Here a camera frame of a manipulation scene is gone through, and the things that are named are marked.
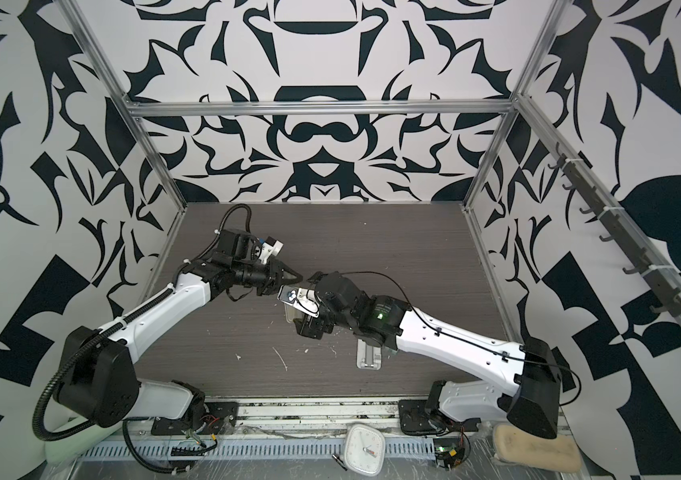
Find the white remote control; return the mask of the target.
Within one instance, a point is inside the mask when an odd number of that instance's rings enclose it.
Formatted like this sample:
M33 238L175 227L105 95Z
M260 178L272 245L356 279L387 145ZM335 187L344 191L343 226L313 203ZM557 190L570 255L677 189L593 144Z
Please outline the white remote control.
M286 312L286 321L293 324L302 324L306 319L310 319L310 314L306 308L298 301L294 300L292 303L284 303L284 311Z

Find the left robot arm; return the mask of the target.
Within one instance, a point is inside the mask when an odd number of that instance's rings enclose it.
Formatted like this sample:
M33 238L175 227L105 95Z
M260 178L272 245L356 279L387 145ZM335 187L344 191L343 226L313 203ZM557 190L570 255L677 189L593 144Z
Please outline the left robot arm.
M60 369L34 412L34 427L50 402L82 416L76 431L124 420L159 417L198 425L204 394L184 382L138 378L140 357L176 324L220 295L242 287L257 296L278 293L302 276L278 259L282 242L242 230L224 230L214 245L178 269L164 290L134 310L96 328L74 330L64 344Z

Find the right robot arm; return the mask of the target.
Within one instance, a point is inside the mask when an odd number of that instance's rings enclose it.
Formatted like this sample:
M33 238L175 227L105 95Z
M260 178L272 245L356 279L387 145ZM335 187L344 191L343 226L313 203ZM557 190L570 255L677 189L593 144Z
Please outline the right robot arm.
M558 434L562 373L541 339L517 343L478 335L402 298L369 295L338 272L318 274L310 288L284 287L278 298L300 312L294 325L301 336L320 339L343 327L372 348L428 357L484 381L482 389L435 382L430 409L441 418L464 422L504 414L530 435L553 439Z

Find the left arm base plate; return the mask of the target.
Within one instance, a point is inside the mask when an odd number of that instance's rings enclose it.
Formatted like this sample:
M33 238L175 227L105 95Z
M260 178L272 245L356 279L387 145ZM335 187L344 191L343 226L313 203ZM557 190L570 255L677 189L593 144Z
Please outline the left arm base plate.
M178 436L194 430L198 435L228 433L238 423L240 404L235 401L212 401L192 405L180 419L158 418L152 424L153 436Z

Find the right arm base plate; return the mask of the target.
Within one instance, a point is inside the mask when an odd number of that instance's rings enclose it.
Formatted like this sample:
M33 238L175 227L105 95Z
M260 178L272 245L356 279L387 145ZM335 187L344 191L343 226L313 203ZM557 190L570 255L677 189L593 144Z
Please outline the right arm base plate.
M408 436L440 436L453 432L478 432L479 418L462 422L448 419L436 410L426 409L426 400L398 400L399 429Z

